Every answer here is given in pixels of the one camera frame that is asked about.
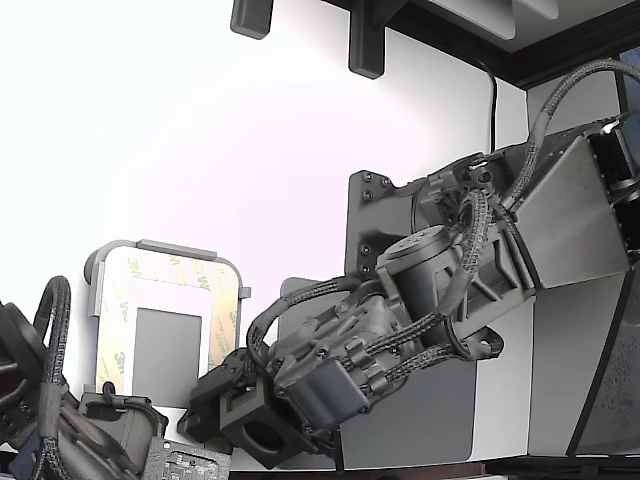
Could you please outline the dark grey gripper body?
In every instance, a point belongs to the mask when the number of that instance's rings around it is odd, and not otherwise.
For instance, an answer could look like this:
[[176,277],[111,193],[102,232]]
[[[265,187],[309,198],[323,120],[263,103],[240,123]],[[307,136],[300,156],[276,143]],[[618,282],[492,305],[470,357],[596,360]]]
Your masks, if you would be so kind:
[[319,441],[404,387],[391,371],[404,347],[366,349],[399,329],[383,297],[317,298],[282,314],[269,347],[274,393],[296,415],[302,433]]

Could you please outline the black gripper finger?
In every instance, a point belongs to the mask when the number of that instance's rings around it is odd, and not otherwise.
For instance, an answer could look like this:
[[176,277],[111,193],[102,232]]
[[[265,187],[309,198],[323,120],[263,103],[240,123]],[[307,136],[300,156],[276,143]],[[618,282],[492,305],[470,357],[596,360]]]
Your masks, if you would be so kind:
[[198,380],[196,395],[220,396],[247,386],[251,380],[251,375],[245,369],[247,357],[246,348],[232,351],[220,365]]

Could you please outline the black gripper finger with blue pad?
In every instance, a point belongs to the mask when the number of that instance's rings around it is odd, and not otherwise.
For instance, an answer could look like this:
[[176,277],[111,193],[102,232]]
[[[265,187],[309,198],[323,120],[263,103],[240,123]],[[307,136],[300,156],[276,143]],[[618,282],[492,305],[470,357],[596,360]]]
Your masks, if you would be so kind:
[[177,431],[183,437],[201,444],[222,439],[220,395],[192,394],[187,410],[178,421]]

